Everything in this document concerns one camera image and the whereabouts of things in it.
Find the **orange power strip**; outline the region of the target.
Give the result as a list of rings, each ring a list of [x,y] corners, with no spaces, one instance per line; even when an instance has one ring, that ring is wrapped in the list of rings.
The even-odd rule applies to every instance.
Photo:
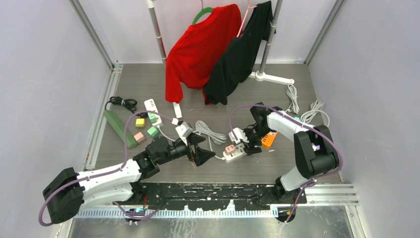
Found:
[[[269,132],[268,134],[266,134],[261,139],[262,147],[265,148],[265,149],[269,149],[272,146],[276,136],[277,136],[277,131],[276,132]]]

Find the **white power strip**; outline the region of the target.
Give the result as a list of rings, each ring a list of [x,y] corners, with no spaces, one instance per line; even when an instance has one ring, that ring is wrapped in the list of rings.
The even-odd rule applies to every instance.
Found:
[[[147,111],[158,113],[158,109],[153,99],[145,100],[144,105]],[[153,122],[152,125],[159,127],[162,124],[162,119],[160,115],[157,115],[157,114],[155,114],[155,118],[156,118],[156,122]]]
[[[235,145],[235,152],[232,153],[231,155],[226,155],[225,152],[223,151],[223,158],[227,163],[233,162],[234,160],[237,160],[243,156],[246,155],[245,151],[244,151],[244,145],[243,144],[238,144]]]

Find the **pink plug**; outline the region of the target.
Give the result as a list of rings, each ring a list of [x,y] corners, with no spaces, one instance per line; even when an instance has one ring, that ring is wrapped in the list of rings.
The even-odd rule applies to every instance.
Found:
[[[146,140],[146,137],[143,135],[143,133],[138,132],[134,135],[134,139],[137,143],[141,144]]]
[[[233,144],[227,146],[224,150],[226,155],[231,155],[232,153],[234,153],[236,150],[235,146]]]

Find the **yellow plug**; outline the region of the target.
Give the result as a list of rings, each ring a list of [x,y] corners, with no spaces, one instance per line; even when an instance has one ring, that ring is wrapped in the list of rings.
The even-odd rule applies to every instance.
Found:
[[[146,120],[145,120],[144,118],[137,118],[137,119],[135,120],[135,127],[136,127],[137,129],[144,128],[144,127],[145,127],[145,125],[146,125]]]

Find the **green power strip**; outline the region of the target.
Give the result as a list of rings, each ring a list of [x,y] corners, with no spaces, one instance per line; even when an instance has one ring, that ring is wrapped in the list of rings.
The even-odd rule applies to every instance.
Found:
[[[130,131],[125,131],[125,123],[119,118],[119,116],[109,110],[104,111],[104,118],[110,124],[110,126],[114,129],[117,133],[119,138],[126,142],[126,147],[129,149],[133,149],[137,147],[138,142],[134,138],[133,134]]]

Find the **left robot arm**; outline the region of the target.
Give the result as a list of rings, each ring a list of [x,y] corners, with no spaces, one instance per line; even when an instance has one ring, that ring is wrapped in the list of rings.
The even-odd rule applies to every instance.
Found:
[[[191,133],[185,141],[173,142],[157,137],[145,150],[121,164],[99,170],[76,172],[73,167],[62,170],[43,190],[45,203],[39,213],[42,226],[63,223],[78,212],[106,203],[129,201],[133,205],[144,200],[139,182],[159,172],[159,165],[186,156],[197,167],[215,156],[198,145],[205,138]]]

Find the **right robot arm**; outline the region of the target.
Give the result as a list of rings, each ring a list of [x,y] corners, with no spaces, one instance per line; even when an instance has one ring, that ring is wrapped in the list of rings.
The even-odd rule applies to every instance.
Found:
[[[255,123],[243,130],[244,138],[241,139],[247,155],[262,152],[262,139],[270,132],[280,133],[294,144],[295,166],[278,177],[273,187],[278,202],[288,203],[300,188],[340,167],[340,158],[326,125],[300,122],[286,115],[281,108],[269,108],[263,103],[252,105],[250,112]]]

